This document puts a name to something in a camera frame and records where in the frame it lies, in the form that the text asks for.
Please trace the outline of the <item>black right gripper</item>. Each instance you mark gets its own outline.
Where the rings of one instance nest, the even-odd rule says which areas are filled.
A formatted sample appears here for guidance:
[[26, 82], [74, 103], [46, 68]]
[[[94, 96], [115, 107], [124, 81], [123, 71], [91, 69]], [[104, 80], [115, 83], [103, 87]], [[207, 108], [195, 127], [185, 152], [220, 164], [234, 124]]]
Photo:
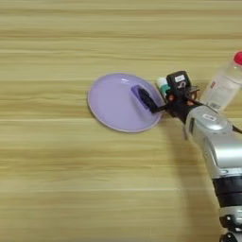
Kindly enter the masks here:
[[[191, 86], [188, 88], [188, 94], [195, 94], [198, 91], [199, 86]], [[158, 107], [145, 89], [140, 88], [138, 90], [138, 94], [141, 101], [145, 104], [151, 113], [157, 113], [166, 110], [172, 117], [179, 118], [183, 123], [186, 122], [188, 114], [193, 109], [200, 106], [200, 103], [197, 101], [187, 98], [178, 98], [174, 95], [168, 95], [165, 98], [166, 105]]]

